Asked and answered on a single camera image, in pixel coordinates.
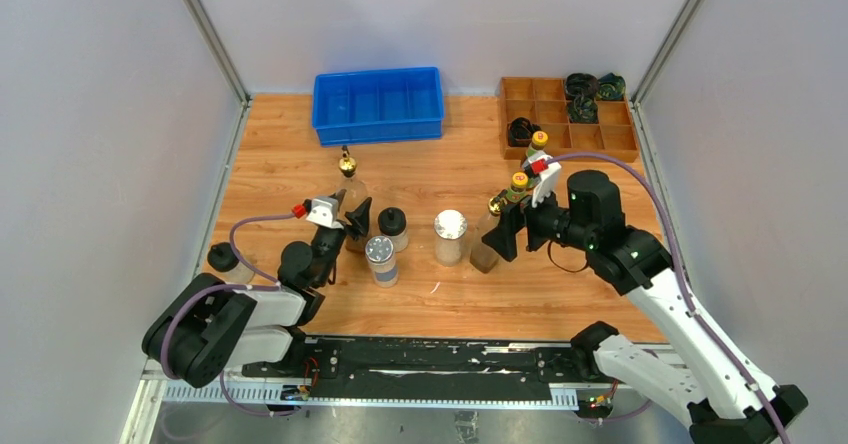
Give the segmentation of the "sauce bottle yellow cap near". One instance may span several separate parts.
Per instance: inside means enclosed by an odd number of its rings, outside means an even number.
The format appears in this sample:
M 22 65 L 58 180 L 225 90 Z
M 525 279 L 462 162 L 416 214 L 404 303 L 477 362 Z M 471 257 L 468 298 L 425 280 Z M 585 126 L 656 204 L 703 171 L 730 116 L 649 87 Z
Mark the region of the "sauce bottle yellow cap near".
M 515 172 L 511 177 L 509 187 L 505 191 L 508 203 L 519 203 L 527 195 L 529 178 L 523 171 Z

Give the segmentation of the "glass oil bottle gold spout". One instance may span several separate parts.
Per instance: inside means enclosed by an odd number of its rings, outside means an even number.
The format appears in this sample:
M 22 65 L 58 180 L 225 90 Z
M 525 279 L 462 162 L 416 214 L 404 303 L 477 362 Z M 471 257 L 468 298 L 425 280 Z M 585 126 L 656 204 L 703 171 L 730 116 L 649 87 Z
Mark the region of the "glass oil bottle gold spout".
M 340 188 L 347 191 L 345 212 L 354 210 L 365 198 L 370 197 L 366 184 L 357 176 L 358 164 L 350 154 L 347 146 L 342 147 L 342 156 L 338 162 L 338 169 L 342 174 Z M 346 240 L 346 248 L 351 252 L 363 253 L 368 240 L 353 241 L 350 237 Z

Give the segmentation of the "silver lid powder jar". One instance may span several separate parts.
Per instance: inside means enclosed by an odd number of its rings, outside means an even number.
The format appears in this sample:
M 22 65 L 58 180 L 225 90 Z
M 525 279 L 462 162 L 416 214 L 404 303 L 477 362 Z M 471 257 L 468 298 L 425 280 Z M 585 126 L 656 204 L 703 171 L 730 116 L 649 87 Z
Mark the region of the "silver lid powder jar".
M 467 229 L 466 217 L 457 210 L 446 209 L 435 217 L 435 256 L 439 264 L 452 267 L 460 263 Z

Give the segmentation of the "sauce bottle yellow cap far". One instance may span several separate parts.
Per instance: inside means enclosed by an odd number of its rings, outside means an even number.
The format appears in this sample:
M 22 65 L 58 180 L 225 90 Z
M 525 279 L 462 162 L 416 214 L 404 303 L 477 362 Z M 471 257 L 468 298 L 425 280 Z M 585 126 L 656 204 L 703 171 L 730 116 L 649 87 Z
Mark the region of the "sauce bottle yellow cap far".
M 549 136 L 545 131 L 535 131 L 532 134 L 528 147 L 526 148 L 525 159 L 522 162 L 521 167 L 527 166 L 535 155 L 542 153 L 547 146 L 548 141 Z

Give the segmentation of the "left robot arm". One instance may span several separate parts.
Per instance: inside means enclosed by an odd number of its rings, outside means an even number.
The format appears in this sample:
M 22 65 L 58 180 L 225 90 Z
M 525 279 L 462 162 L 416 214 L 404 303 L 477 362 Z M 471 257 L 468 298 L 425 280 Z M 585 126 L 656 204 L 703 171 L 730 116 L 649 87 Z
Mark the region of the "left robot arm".
M 269 285 L 226 282 L 196 275 L 155 319 L 141 341 L 142 352 L 170 379 L 194 388 L 232 367 L 268 363 L 283 377 L 298 375 L 306 350 L 296 341 L 324 302 L 320 288 L 337 281 L 338 260 L 348 240 L 370 230 L 372 198 L 341 213 L 342 190 L 306 199 L 287 218 L 312 223 L 310 241 L 292 241 Z

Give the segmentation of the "blue label shaker jar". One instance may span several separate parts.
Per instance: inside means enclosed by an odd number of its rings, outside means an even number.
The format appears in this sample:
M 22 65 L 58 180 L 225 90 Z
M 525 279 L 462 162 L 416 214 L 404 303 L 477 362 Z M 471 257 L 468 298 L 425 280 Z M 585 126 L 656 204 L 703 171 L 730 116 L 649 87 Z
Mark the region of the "blue label shaker jar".
M 376 285 L 393 287 L 398 281 L 398 267 L 392 240 L 385 236 L 370 238 L 364 247 L 366 260 Z

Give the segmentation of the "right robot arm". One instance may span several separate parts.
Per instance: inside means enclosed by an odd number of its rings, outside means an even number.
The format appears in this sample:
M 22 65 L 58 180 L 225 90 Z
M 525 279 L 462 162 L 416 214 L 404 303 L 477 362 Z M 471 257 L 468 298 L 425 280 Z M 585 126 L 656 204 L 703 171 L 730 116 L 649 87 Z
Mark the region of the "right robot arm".
M 612 325 L 596 322 L 571 339 L 571 367 L 584 381 L 622 381 L 674 416 L 696 443 L 769 443 L 807 407 L 796 386 L 777 384 L 732 344 L 699 307 L 669 250 L 625 219 L 619 188 L 603 172 L 584 170 L 567 181 L 560 206 L 551 171 L 516 173 L 492 199 L 498 224 L 482 238 L 502 259 L 527 247 L 556 244 L 582 251 L 594 274 L 640 309 L 682 360 L 676 368 L 635 345 Z

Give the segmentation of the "black lid seasoning jar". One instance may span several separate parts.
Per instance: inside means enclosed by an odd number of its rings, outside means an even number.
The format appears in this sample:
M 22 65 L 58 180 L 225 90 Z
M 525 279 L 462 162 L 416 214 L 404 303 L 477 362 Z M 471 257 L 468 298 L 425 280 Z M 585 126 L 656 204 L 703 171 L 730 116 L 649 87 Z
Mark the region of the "black lid seasoning jar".
M 377 216 L 377 225 L 380 233 L 391 240 L 396 253 L 406 249 L 409 238 L 407 218 L 403 210 L 398 207 L 383 209 Z

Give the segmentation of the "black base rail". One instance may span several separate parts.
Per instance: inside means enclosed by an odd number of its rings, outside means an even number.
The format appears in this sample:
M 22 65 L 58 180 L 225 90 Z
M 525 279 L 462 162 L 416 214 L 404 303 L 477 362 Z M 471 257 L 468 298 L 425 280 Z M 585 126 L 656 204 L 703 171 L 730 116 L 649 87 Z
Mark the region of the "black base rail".
M 615 337 L 603 350 L 616 368 L 603 371 L 590 352 L 594 336 L 567 344 L 407 338 L 295 339 L 279 362 L 237 366 L 232 382 L 214 365 L 168 389 L 174 402 L 247 405 L 255 415 L 287 416 L 320 405 L 574 410 L 585 419 L 607 419 L 618 385 L 628 375 L 656 390 L 639 393 L 683 418 L 705 414 L 706 396 L 692 373 L 671 366 L 652 350 Z

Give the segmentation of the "sauce bottle yellow cap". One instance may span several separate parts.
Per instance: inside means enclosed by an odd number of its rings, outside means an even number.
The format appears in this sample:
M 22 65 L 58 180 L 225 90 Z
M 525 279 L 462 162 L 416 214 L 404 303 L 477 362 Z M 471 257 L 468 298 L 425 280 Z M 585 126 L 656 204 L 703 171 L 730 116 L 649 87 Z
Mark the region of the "sauce bottle yellow cap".
M 527 195 L 529 178 L 523 171 L 515 172 L 511 177 L 509 187 L 505 191 L 508 203 L 519 203 Z
M 548 141 L 549 136 L 545 131 L 535 131 L 532 134 L 528 147 L 526 148 L 525 159 L 522 162 L 521 167 L 527 166 L 535 155 L 542 153 L 547 146 Z

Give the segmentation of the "wooden compartment tray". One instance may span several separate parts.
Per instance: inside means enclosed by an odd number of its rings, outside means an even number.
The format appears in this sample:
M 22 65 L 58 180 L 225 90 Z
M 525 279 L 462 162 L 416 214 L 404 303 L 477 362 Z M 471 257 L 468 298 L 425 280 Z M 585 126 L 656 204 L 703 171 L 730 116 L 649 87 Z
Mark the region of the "wooden compartment tray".
M 532 131 L 545 131 L 551 155 L 597 152 L 625 162 L 640 157 L 630 105 L 625 99 L 598 100 L 592 123 L 578 122 L 565 80 L 553 77 L 503 77 L 498 90 L 499 139 L 505 160 L 525 157 Z

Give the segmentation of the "blue plastic divided bin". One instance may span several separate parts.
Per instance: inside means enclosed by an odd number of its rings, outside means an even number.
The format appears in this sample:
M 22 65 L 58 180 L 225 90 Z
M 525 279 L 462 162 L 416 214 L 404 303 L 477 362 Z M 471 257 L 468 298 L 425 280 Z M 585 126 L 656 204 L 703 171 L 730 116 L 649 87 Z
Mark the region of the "blue plastic divided bin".
M 439 139 L 445 118 L 436 67 L 320 74 L 312 128 L 324 147 Z

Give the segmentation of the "black lid jar at edge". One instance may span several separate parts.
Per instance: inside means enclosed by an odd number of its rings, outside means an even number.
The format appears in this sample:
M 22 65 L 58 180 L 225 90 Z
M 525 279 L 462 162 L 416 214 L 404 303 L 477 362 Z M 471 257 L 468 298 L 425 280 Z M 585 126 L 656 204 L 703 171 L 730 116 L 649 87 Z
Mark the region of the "black lid jar at edge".
M 206 261 L 226 283 L 249 284 L 255 276 L 255 272 L 236 256 L 229 242 L 213 244 Z

